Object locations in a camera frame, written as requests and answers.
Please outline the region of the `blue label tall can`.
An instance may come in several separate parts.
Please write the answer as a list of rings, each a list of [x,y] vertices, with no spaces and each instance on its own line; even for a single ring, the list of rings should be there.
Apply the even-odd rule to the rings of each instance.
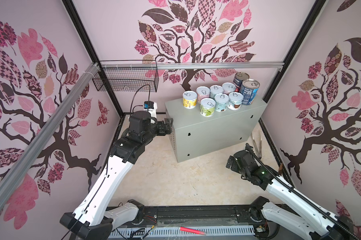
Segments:
[[[242,82],[239,93],[243,95],[242,104],[251,105],[256,93],[260,87],[260,83],[253,79],[248,79]]]

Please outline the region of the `yellow label can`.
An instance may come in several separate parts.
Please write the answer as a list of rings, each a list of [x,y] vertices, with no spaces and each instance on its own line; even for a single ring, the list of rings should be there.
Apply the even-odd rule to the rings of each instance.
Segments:
[[[182,94],[183,106],[186,109],[194,109],[197,103],[197,93],[194,91],[186,91]]]

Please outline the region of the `green label can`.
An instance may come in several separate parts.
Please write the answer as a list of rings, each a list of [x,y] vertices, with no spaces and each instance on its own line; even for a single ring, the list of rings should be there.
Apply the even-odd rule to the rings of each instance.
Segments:
[[[203,117],[211,117],[215,111],[215,100],[204,98],[200,101],[200,114]]]

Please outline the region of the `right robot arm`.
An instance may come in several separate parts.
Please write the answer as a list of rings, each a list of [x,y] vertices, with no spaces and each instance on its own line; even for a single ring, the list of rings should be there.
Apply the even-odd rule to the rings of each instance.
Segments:
[[[357,240],[354,224],[347,216],[338,216],[311,201],[290,185],[270,166],[265,165],[247,145],[229,156],[226,168],[239,173],[243,180],[277,197],[290,209],[285,210],[269,199],[258,197],[247,215],[261,223],[274,222],[304,240]]]

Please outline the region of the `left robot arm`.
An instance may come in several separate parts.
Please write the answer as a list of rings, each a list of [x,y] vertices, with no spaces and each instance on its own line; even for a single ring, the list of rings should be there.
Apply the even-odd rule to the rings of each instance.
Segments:
[[[135,112],[129,122],[129,127],[113,144],[93,188],[72,213],[64,213],[60,219],[62,226],[83,240],[106,240],[113,230],[137,217],[141,208],[138,203],[127,202],[112,210],[107,210],[108,204],[154,137],[172,133],[172,118],[158,121],[150,112]]]

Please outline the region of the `teal can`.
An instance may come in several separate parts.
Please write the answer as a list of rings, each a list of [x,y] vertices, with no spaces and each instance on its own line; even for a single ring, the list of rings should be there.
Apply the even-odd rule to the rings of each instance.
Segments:
[[[219,86],[219,85],[213,85],[211,86],[210,88],[210,94],[209,94],[209,97],[211,99],[214,99],[214,97],[217,95],[217,94],[223,94],[224,93],[224,89],[222,86]]]
[[[215,111],[224,112],[227,109],[229,103],[229,96],[226,94],[217,94],[214,97],[215,100]]]
[[[243,95],[238,92],[229,93],[229,102],[227,108],[233,111],[239,110],[242,105]]]

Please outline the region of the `pink can white lid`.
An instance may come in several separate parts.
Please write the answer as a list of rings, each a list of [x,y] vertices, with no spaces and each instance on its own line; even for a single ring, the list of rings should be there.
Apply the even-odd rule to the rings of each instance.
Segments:
[[[229,95],[236,91],[236,86],[233,83],[223,83],[222,84],[223,93]]]

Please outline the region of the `la sicilia tomato can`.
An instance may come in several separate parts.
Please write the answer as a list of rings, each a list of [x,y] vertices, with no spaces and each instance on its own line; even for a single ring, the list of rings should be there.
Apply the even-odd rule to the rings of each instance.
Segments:
[[[242,82],[247,81],[248,79],[249,79],[249,75],[247,73],[244,72],[236,73],[233,79],[233,84],[235,85],[235,91],[239,92],[242,86]]]

